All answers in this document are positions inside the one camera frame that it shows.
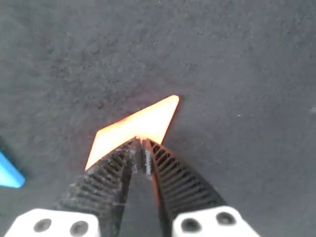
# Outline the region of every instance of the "orange object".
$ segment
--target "orange object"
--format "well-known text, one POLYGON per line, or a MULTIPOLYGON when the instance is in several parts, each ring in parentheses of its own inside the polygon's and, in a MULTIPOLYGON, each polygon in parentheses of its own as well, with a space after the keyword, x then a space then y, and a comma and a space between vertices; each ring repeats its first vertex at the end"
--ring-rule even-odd
POLYGON ((178 103, 179 96, 171 95, 99 130, 95 136, 85 170, 133 137, 149 138, 161 144, 178 103))

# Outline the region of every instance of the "blue object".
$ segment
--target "blue object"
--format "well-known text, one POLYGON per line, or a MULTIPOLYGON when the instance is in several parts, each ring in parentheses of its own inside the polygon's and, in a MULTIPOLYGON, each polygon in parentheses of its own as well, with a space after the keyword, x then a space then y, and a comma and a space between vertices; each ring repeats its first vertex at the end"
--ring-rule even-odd
POLYGON ((25 182, 23 175, 9 162, 0 151, 0 185, 20 188, 25 182))

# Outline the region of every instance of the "dark gray surface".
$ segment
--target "dark gray surface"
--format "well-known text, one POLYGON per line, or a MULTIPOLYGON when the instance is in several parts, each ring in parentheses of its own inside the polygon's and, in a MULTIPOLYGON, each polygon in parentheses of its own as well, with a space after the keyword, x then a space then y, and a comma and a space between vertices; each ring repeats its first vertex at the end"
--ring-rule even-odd
MULTIPOLYGON (((169 94, 165 145, 263 236, 316 231, 313 0, 2 0, 0 235, 83 171, 95 132, 169 94)), ((141 218, 141 212, 135 212, 141 218)))

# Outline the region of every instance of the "screw hole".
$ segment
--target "screw hole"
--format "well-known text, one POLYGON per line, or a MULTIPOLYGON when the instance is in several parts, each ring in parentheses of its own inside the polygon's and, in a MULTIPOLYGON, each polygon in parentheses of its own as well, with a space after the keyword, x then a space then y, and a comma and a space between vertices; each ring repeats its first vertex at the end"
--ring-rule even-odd
POLYGON ((216 219, 220 225, 224 225, 224 226, 230 226, 236 223, 234 216, 227 212, 221 212, 217 214, 216 219))
POLYGON ((47 231, 51 225, 51 219, 42 219, 34 225, 34 231, 37 233, 47 231))
POLYGON ((184 232, 195 233, 201 230, 201 225, 197 220, 188 218, 182 221, 181 228, 184 232))
POLYGON ((70 234, 74 237, 80 237, 87 233, 89 229, 88 223, 85 221, 77 221, 70 228, 70 234))

